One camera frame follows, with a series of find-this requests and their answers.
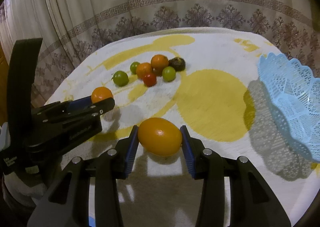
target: table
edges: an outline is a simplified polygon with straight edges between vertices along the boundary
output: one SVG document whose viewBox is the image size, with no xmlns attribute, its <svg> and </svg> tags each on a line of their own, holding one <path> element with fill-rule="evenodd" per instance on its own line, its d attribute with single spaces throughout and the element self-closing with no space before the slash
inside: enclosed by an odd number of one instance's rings
<svg viewBox="0 0 320 227">
<path fill-rule="evenodd" d="M 92 53 L 59 86 L 48 103 L 91 95 L 99 86 L 113 92 L 116 107 L 103 115 L 102 133 L 63 156 L 64 167 L 74 156 L 89 159 L 115 146 L 131 128 L 149 117 L 163 117 L 177 127 L 186 125 L 223 157 L 247 156 L 268 182 L 292 225 L 305 213 L 320 188 L 320 166 L 288 146 L 268 110 L 258 80 L 260 55 L 280 51 L 260 35 L 222 28 L 159 31 L 111 43 Z M 183 57 L 184 72 L 170 83 L 158 77 L 146 88 L 129 73 L 133 61 L 150 62 L 155 54 Z M 126 71 L 129 84 L 117 88 L 111 78 Z M 225 226 L 230 195 L 226 179 Z M 168 158 L 139 146 L 133 172 L 117 182 L 125 226 L 194 226 L 202 181 L 192 180 L 182 152 Z M 94 179 L 89 214 L 94 219 Z"/>
</svg>

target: basket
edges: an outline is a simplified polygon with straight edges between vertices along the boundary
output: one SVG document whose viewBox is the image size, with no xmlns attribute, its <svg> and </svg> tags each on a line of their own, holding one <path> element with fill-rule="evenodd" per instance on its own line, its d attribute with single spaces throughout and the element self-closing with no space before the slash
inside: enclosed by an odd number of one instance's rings
<svg viewBox="0 0 320 227">
<path fill-rule="evenodd" d="M 320 163 L 320 78 L 296 58 L 273 53 L 260 56 L 258 74 L 282 135 L 304 158 Z"/>
</svg>

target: curtain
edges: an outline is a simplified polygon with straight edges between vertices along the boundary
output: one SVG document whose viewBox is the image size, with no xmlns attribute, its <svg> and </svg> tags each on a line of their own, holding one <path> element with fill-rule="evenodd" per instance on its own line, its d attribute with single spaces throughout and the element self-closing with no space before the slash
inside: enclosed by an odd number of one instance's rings
<svg viewBox="0 0 320 227">
<path fill-rule="evenodd" d="M 320 73 L 319 9 L 312 0 L 5 0 L 0 41 L 43 38 L 32 103 L 43 105 L 88 55 L 126 37 L 177 27 L 224 27 L 267 38 Z"/>
</svg>

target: metal bolt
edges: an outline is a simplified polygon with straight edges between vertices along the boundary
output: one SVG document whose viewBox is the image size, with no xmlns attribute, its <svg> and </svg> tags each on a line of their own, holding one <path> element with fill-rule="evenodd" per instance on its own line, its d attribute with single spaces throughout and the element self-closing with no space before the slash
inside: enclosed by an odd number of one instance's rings
<svg viewBox="0 0 320 227">
<path fill-rule="evenodd" d="M 240 157 L 239 157 L 239 160 L 240 160 L 242 163 L 247 163 L 247 162 L 248 162 L 248 158 L 245 157 L 245 156 L 240 156 Z"/>
<path fill-rule="evenodd" d="M 211 155 L 212 154 L 212 150 L 211 149 L 204 149 L 203 151 L 204 155 Z"/>
<path fill-rule="evenodd" d="M 108 153 L 108 155 L 110 155 L 110 156 L 114 156 L 114 155 L 117 154 L 117 151 L 116 151 L 115 149 L 110 149 L 110 150 L 107 151 L 107 153 Z"/>
<path fill-rule="evenodd" d="M 72 161 L 73 164 L 78 164 L 81 161 L 81 158 L 80 157 L 74 157 L 71 161 Z"/>
</svg>

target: small orange tomato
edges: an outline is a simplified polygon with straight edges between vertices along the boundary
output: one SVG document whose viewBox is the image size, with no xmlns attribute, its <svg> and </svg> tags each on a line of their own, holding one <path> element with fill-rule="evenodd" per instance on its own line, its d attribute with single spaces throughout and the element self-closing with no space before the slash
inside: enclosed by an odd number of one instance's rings
<svg viewBox="0 0 320 227">
<path fill-rule="evenodd" d="M 150 63 L 145 62 L 137 65 L 136 74 L 138 78 L 143 79 L 145 74 L 153 73 L 153 68 Z"/>
<path fill-rule="evenodd" d="M 152 57 L 151 66 L 158 71 L 162 71 L 165 67 L 169 66 L 169 60 L 166 56 L 157 54 Z"/>
<path fill-rule="evenodd" d="M 110 89 L 101 86 L 101 87 L 97 87 L 95 90 L 93 90 L 92 95 L 91 95 L 91 101 L 92 103 L 97 103 L 101 100 L 105 100 L 107 98 L 113 98 L 113 94 L 110 91 Z"/>
<path fill-rule="evenodd" d="M 138 139 L 148 152 L 171 156 L 179 151 L 182 134 L 178 127 L 166 119 L 149 118 L 140 124 Z"/>
<path fill-rule="evenodd" d="M 145 74 L 143 77 L 143 82 L 147 87 L 154 86 L 157 83 L 157 77 L 153 73 Z"/>
</svg>

